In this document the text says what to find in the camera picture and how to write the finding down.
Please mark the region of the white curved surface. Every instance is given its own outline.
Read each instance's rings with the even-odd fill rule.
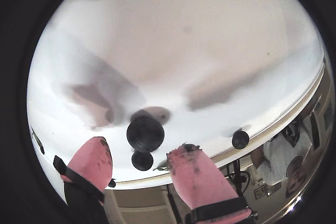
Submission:
[[[238,128],[254,136],[281,118],[323,56],[297,0],[65,0],[34,54],[28,120],[49,163],[104,136],[117,182],[149,178],[163,173],[132,166],[133,113],[170,112],[153,168],[184,142],[214,156]]]

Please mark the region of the black ball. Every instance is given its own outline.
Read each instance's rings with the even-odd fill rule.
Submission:
[[[154,159],[150,153],[134,152],[132,155],[132,164],[138,170],[149,170],[153,163]]]
[[[244,149],[248,145],[249,141],[250,137],[245,131],[236,131],[233,134],[232,145],[238,150]]]
[[[141,116],[127,128],[127,140],[138,152],[149,153],[163,142],[164,130],[162,125],[150,116]]]

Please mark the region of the pink padded arm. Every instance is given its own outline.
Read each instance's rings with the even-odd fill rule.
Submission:
[[[194,148],[187,152],[182,145],[167,154],[167,160],[176,191],[191,209],[238,197],[224,175],[201,149]],[[212,223],[237,223],[250,214],[250,209],[244,209]]]

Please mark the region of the cable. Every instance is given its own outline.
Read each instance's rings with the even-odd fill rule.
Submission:
[[[227,164],[227,165],[226,165],[226,172],[227,172],[227,175],[226,175],[226,176],[230,179],[230,181],[232,182],[232,184],[234,184],[234,185],[236,186],[236,183],[235,183],[234,180],[232,179],[232,176],[235,175],[235,173],[230,173],[229,165],[230,165],[230,164]],[[246,185],[244,191],[242,192],[242,194],[244,194],[244,192],[247,190],[247,187],[248,187],[249,184],[250,184],[250,181],[251,181],[251,175],[250,175],[250,173],[247,172],[247,171],[241,171],[240,173],[244,173],[244,174],[247,175],[247,185]]]
[[[250,175],[250,173],[249,172],[247,172],[247,171],[242,171],[241,173],[245,173],[246,175],[247,175],[247,185],[246,185],[246,187],[245,187],[245,189],[244,189],[244,191],[243,191],[243,194],[244,194],[244,192],[247,190],[247,187],[249,186],[249,184],[250,184],[250,181],[251,181],[251,175]]]

